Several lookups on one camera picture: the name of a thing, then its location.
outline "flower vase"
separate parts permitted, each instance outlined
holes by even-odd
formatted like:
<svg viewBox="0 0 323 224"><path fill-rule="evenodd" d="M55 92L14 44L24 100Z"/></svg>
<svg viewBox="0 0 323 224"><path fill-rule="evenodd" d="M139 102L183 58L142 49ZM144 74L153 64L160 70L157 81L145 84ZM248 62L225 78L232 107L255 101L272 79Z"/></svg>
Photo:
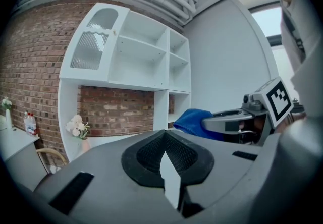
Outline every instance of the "flower vase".
<svg viewBox="0 0 323 224"><path fill-rule="evenodd" d="M11 129L12 121L11 121L11 114L9 109L6 110L6 120L7 120L7 129Z"/></svg>
<svg viewBox="0 0 323 224"><path fill-rule="evenodd" d="M82 140L82 152L83 152L83 154L88 152L89 150L90 150L89 140L88 139Z"/></svg>

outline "white shelving unit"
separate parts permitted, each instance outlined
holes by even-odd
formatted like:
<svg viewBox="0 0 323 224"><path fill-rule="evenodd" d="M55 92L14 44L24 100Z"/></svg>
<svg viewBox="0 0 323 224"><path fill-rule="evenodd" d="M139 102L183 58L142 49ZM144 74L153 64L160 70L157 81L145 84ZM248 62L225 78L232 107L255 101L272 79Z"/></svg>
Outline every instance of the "white shelving unit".
<svg viewBox="0 0 323 224"><path fill-rule="evenodd" d="M190 108L190 67L187 38L127 8L97 3L76 30L60 73L58 115L69 161L81 155L81 141L65 129L77 113L79 85L154 91L154 130L167 129ZM168 114L170 94L174 116ZM100 137L100 144L125 137Z"/></svg>

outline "blue cloth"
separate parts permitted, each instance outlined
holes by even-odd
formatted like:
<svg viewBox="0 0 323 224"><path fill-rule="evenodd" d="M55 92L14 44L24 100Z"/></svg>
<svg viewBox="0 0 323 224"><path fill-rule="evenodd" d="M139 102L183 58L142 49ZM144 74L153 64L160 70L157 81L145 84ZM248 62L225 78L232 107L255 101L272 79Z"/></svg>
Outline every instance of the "blue cloth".
<svg viewBox="0 0 323 224"><path fill-rule="evenodd" d="M209 111L188 109L174 122L174 128L206 139L223 141L221 133L211 132L202 127L202 119L210 117L213 117L213 114Z"/></svg>

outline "potted plant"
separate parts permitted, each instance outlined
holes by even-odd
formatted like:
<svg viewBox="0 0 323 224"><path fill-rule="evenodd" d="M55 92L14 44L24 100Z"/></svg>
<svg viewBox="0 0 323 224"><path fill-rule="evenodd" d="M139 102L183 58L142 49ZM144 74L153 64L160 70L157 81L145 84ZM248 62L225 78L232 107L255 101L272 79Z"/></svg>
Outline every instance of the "potted plant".
<svg viewBox="0 0 323 224"><path fill-rule="evenodd" d="M88 123L84 124L82 117L80 115L75 115L65 126L66 130L82 140L82 150L83 153L90 149L90 145L87 141L86 135L90 130Z"/></svg>
<svg viewBox="0 0 323 224"><path fill-rule="evenodd" d="M5 97L2 100L1 106L6 110L6 120L7 120L7 128L11 129L12 128L12 121L11 121L11 114L10 110L12 107L11 101L8 99L8 97Z"/></svg>

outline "brick wall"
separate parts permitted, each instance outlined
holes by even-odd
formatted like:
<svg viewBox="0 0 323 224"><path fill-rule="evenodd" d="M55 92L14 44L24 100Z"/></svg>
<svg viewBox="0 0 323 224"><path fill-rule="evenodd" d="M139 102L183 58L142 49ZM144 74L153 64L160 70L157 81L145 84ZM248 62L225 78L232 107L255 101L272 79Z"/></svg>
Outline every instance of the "brick wall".
<svg viewBox="0 0 323 224"><path fill-rule="evenodd" d="M41 137L37 148L65 155L57 115L60 68L75 30L96 2L126 6L169 25L150 13L104 0L52 2L11 19L0 43L0 99L7 96L13 102L12 119L18 128L24 129L24 111L34 113ZM79 113L93 126L91 136L152 130L153 92L80 87L78 101ZM61 166L55 158L45 159Z"/></svg>

